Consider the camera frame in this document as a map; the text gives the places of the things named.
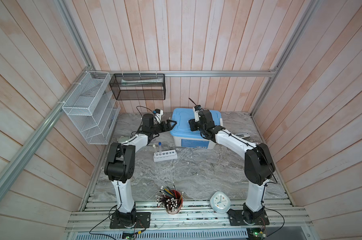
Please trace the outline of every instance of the test tube rack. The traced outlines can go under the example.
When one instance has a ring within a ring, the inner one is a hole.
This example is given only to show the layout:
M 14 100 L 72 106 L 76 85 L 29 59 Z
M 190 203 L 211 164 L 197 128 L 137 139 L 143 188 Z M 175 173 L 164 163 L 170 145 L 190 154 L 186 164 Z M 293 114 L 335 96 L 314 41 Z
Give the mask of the test tube rack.
M 162 151 L 161 155 L 159 155 L 158 152 L 155 152 L 153 155 L 153 160 L 155 162 L 172 160 L 172 159 L 177 159 L 177 158 L 178 158 L 178 156 L 177 156 L 177 152 L 175 150 Z

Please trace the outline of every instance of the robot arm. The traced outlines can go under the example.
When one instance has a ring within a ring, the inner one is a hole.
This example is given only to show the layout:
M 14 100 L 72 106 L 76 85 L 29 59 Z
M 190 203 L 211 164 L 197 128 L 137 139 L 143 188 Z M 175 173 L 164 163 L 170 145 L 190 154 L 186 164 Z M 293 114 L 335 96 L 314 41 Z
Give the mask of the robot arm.
M 116 218 L 121 225 L 129 227 L 135 223 L 135 202 L 131 194 L 130 179 L 135 168 L 135 153 L 148 145 L 161 132 L 173 129 L 175 121 L 161 122 L 162 110 L 156 109 L 153 114 L 144 114 L 142 125 L 136 134 L 125 142 L 114 142 L 110 145 L 104 173 L 112 181 L 117 197 Z
M 243 206 L 243 218 L 246 223 L 254 224 L 263 211 L 262 205 L 265 185 L 275 171 L 269 148 L 266 144 L 255 144 L 243 140 L 224 127 L 215 125 L 209 110 L 194 107 L 194 119 L 189 120 L 191 131 L 199 130 L 201 136 L 224 145 L 245 160 L 245 175 L 249 180 L 248 197 Z

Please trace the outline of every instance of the white wire mesh shelf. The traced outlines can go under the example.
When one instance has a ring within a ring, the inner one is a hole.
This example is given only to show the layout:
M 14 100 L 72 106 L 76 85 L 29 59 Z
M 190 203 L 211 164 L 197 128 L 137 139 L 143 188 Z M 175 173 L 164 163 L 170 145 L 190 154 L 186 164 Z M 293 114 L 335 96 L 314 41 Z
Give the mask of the white wire mesh shelf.
M 111 133 L 113 132 L 113 126 L 116 123 L 118 113 L 120 112 L 120 106 L 118 108 L 112 108 L 109 116 L 106 119 L 105 126 L 100 134 L 85 139 L 89 144 L 108 144 Z
M 120 112 L 113 108 L 112 91 L 103 94 L 109 73 L 88 72 L 63 106 L 63 110 L 89 144 L 108 144 Z
M 62 109 L 67 115 L 91 116 L 109 82 L 110 74 L 107 72 L 88 72 Z

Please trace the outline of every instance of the clock face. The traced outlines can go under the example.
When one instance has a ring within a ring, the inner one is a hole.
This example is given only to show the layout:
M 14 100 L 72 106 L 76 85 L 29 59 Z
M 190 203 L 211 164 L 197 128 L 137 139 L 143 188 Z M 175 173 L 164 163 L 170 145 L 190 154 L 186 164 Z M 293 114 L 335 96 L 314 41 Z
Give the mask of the clock face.
M 228 206 L 229 201 L 226 196 L 217 194 L 213 198 L 213 204 L 219 209 L 225 209 Z

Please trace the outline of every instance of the blue plastic storage box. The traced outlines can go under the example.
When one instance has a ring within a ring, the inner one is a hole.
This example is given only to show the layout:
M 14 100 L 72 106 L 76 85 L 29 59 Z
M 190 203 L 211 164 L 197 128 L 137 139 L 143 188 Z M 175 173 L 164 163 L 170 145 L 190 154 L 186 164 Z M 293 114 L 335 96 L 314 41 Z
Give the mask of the blue plastic storage box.
M 214 123 L 222 126 L 222 116 L 218 111 L 211 110 Z M 193 147 L 213 149 L 215 143 L 206 140 L 200 135 L 200 131 L 192 132 L 189 126 L 189 120 L 194 119 L 194 112 L 191 108 L 176 108 L 173 111 L 172 120 L 177 122 L 177 125 L 170 131 L 174 138 L 174 144 L 177 147 Z

